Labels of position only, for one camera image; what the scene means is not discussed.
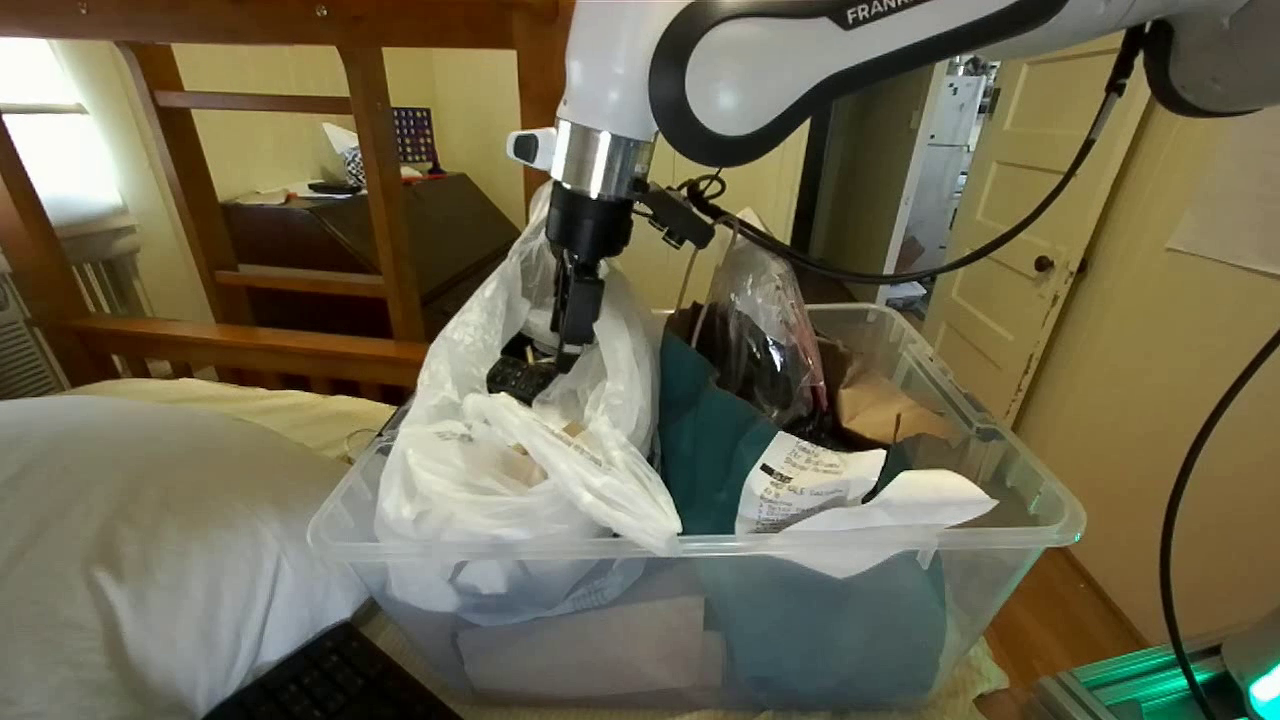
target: black cable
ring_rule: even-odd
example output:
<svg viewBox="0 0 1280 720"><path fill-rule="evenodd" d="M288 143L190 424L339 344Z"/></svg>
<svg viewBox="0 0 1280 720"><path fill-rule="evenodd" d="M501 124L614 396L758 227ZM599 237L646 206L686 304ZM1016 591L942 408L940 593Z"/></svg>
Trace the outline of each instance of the black cable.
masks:
<svg viewBox="0 0 1280 720"><path fill-rule="evenodd" d="M1080 142L1080 149L1076 150L1075 158L1071 159L1066 172L1062 173L1062 177L1059 178L1057 183L1053 184L1053 188L1048 191L1044 199L1041 200L1025 218L988 241L986 245L937 268L916 270L914 273L859 273L854 270L842 270L820 260L809 258L790 245L778 241L763 229L735 217L731 213L727 213L723 208L712 202L712 200L724 193L724 179L719 177L719 170L717 170L714 176L700 176L692 179L686 179L680 183L676 190L685 191L685 196L689 197L689 202L694 206L694 209L707 215L713 222L736 228L737 232L746 240L763 247L764 250L768 250L769 252L786 258L795 265L837 281L858 284L896 284L920 281L941 275L943 273L951 273L959 270L960 268L972 265L1012 242L1019 234L1027 232L1027 229L1030 228L1032 224L1034 224L1036 220L1038 220L1041 215L1043 215L1044 211L1053 205L1059 196L1062 195L1068 184L1070 184L1071 179L1079 172L1080 165L1083 165L1089 158L1089 152L1093 150L1093 146L1097 145L1098 137L1102 135L1102 128L1106 126L1107 118L1111 115L1111 110L1124 95L1129 83L1129 76L1133 73L1134 60L1142 50L1142 41L1143 37L1146 37L1146 33L1147 29L1142 26L1125 31L1124 40L1120 44L1120 50L1116 53L1115 64L1111 67L1111 76L1107 78L1106 94L1102 99L1102 105L1098 108L1098 113L1093 118L1093 124L1089 127L1089 132L1084 137L1084 141ZM714 195L708 195L705 188L712 184L718 186L717 192Z"/></svg>
<svg viewBox="0 0 1280 720"><path fill-rule="evenodd" d="M1187 483L1192 479L1192 470L1196 468L1196 461L1199 460L1201 451L1204 450L1210 436L1213 434L1213 428L1217 427L1217 421L1226 414L1226 409L1231 406L1235 396L1240 395L1240 391L1244 389L1244 386L1249 384L1258 368L1271 357L1277 345L1280 345L1280 329L1258 350L1253 360L1249 360L1249 364L1244 366L1244 370L1235 378L1231 387L1226 388L1226 392L1219 398L1217 405L1213 406L1208 418L1204 419L1204 424L1201 425L1199 432L1196 433L1196 439L1192 441L1190 448L1187 450L1183 466L1178 469L1178 477L1174 479L1174 488L1169 493L1169 506L1165 507L1165 523L1160 530L1160 605L1165 612L1165 626L1169 629L1169 647L1172 648L1174 659L1178 660L1178 667L1181 669L1183 676L1187 679L1187 687L1190 689L1192 698L1196 700L1196 705L1199 706L1206 720L1217 720L1217 716L1213 714L1213 707L1208 703L1208 696L1204 694L1204 688L1201 687L1199 679L1196 678L1192 661L1187 656L1187 648L1183 646L1183 634L1178 628L1178 611L1174 607L1174 528L1178 524L1178 509L1183 503L1183 493L1187 492Z"/></svg>

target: green light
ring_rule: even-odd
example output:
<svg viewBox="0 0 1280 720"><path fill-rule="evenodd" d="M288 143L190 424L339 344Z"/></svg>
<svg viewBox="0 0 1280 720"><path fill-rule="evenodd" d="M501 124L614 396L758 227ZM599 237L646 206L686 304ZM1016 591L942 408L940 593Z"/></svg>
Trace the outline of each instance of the green light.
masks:
<svg viewBox="0 0 1280 720"><path fill-rule="evenodd" d="M1263 720L1280 720L1280 665L1249 685L1253 710Z"/></svg>

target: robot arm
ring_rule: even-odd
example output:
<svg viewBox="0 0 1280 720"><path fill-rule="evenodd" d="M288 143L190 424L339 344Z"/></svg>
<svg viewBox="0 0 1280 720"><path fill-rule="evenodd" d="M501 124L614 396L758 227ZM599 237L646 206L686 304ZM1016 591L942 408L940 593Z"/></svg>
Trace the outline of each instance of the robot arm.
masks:
<svg viewBox="0 0 1280 720"><path fill-rule="evenodd" d="M593 340L596 268L626 247L660 132L708 167L750 163L835 99L974 49L1046 53L1158 18L1144 53L1174 111L1280 101L1280 0L579 0L554 128L508 152L550 172L561 366Z"/></svg>

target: wooden bunk bed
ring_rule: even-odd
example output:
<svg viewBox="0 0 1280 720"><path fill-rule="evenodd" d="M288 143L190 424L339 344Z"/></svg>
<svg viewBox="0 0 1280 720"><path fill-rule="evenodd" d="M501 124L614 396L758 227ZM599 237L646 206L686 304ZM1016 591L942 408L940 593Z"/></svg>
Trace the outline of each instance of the wooden bunk bed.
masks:
<svg viewBox="0 0 1280 720"><path fill-rule="evenodd" d="M548 126L563 94L572 0L68 0L0 8L0 36L114 41L143 114L195 259L214 323L95 314L40 199L0 123L0 250L13 281L72 386L150 377L147 360L174 375L212 366L220 379L276 389L302 378L319 393L335 380L371 400L416 383L424 342L383 47L516 51L521 124ZM330 45L349 97L192 92L169 44ZM236 260L192 110L351 114L367 177L381 275L241 265ZM525 193L544 179L526 169ZM358 295L387 301L393 340L252 327L247 288Z"/></svg>

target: white paper on wall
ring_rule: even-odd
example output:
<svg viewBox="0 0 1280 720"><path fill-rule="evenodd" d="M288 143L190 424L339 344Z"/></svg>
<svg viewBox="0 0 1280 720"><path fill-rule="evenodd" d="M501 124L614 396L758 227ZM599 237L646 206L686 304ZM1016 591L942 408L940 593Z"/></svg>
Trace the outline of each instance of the white paper on wall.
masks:
<svg viewBox="0 0 1280 720"><path fill-rule="evenodd" d="M1166 247L1280 275L1280 108L1230 123Z"/></svg>

